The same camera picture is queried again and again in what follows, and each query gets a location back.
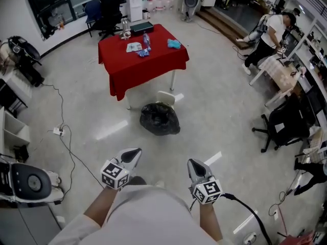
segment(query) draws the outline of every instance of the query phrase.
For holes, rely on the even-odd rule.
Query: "black office chair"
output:
[[[269,120],[264,114],[261,115],[261,118],[264,119],[267,129],[252,128],[252,131],[268,134],[266,146],[264,149],[261,149],[262,153],[267,151],[271,140],[276,143],[275,150],[278,150],[283,145],[288,146],[302,141],[310,135],[307,121],[302,114],[301,104],[294,93],[283,104],[272,111]]]
[[[102,17],[92,26],[93,30],[100,30],[99,35],[103,35],[101,40],[115,32],[122,31],[116,25],[121,22],[123,15],[119,8],[123,0],[100,0]]]

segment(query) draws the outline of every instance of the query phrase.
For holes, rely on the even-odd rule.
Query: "office chair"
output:
[[[100,0],[92,0],[88,2],[85,5],[84,12],[87,15],[87,19],[86,19],[87,29],[88,32],[90,33],[90,37],[92,37],[91,34],[92,23],[98,21],[102,17]]]
[[[120,32],[116,26],[121,22],[123,15],[119,8],[123,0],[100,0],[102,17],[95,22],[92,26],[93,30],[100,30],[99,35],[103,35],[101,40],[105,39],[108,35],[114,35],[115,32]]]
[[[296,96],[291,96],[279,107],[272,111],[269,120],[266,115],[261,115],[264,119],[267,129],[252,128],[252,131],[262,132],[268,134],[268,139],[264,149],[261,153],[265,153],[268,149],[269,143],[273,140],[276,143],[275,150],[285,145],[302,141],[310,135],[307,121],[302,115],[302,107]]]

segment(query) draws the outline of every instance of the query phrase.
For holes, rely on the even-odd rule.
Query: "white sleeve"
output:
[[[279,19],[278,15],[273,15],[271,18],[268,19],[267,21],[267,26],[272,27],[276,32],[279,28],[279,26],[281,25],[281,21]]]
[[[82,239],[100,230],[100,226],[84,214],[78,215],[70,222],[49,245],[77,245]]]

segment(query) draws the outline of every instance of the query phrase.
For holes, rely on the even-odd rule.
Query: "black bag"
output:
[[[139,122],[145,129],[157,136],[180,132],[175,111],[163,103],[145,105],[142,108]]]

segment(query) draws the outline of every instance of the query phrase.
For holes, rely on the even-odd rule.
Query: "red tablecloth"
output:
[[[149,33],[150,56],[140,57],[136,52],[126,52],[127,44],[139,42],[145,49],[143,36],[121,40],[119,35],[99,42],[99,64],[109,73],[110,94],[120,101],[125,92],[137,85],[176,69],[186,69],[189,55],[182,45],[181,49],[168,48],[167,40],[176,39],[162,25],[155,24]]]

